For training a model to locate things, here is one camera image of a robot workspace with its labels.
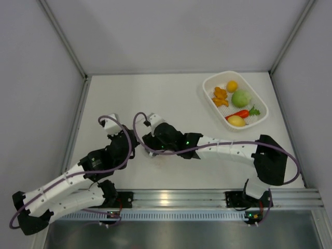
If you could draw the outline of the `clear zip top bag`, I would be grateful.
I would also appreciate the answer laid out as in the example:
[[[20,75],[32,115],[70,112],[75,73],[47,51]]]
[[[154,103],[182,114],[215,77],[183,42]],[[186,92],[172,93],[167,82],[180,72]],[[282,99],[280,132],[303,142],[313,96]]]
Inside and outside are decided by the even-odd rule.
[[[145,149],[145,155],[147,161],[157,167],[161,167],[168,162],[168,158],[165,155],[157,154]]]

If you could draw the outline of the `orange fake fruit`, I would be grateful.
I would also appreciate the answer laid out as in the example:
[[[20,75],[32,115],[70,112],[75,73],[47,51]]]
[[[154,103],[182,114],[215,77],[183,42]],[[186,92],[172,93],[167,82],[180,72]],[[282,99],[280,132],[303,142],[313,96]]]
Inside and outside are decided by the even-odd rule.
[[[222,89],[220,87],[214,88],[214,97],[212,98],[212,101],[217,107],[221,106],[229,106],[229,102],[227,100],[227,91],[225,89]]]

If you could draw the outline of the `yellow fake pear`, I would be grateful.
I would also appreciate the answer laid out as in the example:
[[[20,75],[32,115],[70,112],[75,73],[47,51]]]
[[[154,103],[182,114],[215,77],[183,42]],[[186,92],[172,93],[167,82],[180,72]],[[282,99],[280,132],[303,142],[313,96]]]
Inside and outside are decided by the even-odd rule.
[[[244,126],[246,126],[245,120],[242,117],[237,116],[237,115],[230,116],[227,119],[227,121],[230,125],[235,126],[235,127],[244,127]]]

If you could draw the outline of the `fake carrot with green leaves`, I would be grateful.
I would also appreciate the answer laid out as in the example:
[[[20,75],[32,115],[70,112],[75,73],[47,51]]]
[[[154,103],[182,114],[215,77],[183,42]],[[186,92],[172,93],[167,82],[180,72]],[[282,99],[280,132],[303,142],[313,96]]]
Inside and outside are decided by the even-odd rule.
[[[229,116],[226,116],[225,119],[228,120],[232,116],[239,116],[241,118],[247,118],[249,116],[259,116],[260,111],[253,106],[250,110],[244,109]]]

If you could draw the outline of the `yellow fake lemon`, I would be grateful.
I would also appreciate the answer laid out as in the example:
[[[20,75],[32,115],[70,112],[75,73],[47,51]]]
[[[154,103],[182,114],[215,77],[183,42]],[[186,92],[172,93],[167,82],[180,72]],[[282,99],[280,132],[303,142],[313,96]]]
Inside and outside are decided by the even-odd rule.
[[[229,93],[233,93],[238,89],[238,83],[234,80],[231,80],[226,85],[226,90]]]

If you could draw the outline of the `green fake cabbage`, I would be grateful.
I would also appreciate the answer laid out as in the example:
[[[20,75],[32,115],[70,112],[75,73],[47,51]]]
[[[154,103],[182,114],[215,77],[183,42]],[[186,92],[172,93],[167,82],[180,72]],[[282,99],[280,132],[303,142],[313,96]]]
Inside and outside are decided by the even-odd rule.
[[[252,99],[251,94],[246,90],[237,90],[231,97],[232,104],[237,108],[242,108],[249,105]]]

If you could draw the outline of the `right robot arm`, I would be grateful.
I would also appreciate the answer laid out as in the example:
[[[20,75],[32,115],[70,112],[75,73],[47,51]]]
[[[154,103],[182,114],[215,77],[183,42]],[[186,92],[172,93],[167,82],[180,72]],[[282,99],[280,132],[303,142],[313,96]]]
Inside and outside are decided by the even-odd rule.
[[[247,180],[242,192],[242,200],[249,206],[259,202],[270,186],[284,184],[288,156],[268,135],[245,143],[231,142],[201,133],[182,133],[163,122],[142,140],[146,150],[153,154],[168,151],[184,159],[220,159],[253,166],[256,175]]]

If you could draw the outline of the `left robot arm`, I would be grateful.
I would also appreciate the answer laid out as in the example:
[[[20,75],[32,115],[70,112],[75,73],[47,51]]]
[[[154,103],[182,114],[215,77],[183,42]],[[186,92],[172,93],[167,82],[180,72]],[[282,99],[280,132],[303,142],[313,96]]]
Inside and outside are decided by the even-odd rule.
[[[126,168],[125,160],[134,158],[139,143],[129,129],[109,139],[108,146],[88,153],[46,185],[12,195],[19,212],[19,228],[26,236],[44,230],[69,213],[86,208],[110,208],[116,204],[118,192],[108,177],[113,175],[114,168]]]

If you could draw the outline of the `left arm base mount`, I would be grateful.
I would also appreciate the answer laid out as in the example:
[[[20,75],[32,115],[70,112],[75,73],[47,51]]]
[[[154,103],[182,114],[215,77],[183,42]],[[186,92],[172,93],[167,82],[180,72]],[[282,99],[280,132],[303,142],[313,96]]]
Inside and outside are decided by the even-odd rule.
[[[113,209],[131,209],[134,193],[131,191],[120,191],[117,194],[106,195],[105,201],[102,204],[103,208]]]

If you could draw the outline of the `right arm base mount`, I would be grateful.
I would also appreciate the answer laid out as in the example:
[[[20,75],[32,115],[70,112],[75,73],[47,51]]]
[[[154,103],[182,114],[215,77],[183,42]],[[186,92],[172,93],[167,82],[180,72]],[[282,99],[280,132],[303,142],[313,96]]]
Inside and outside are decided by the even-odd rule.
[[[260,199],[255,199],[244,193],[243,190],[232,190],[225,192],[226,207],[235,209],[244,208],[267,208],[270,202],[270,194],[265,191]]]

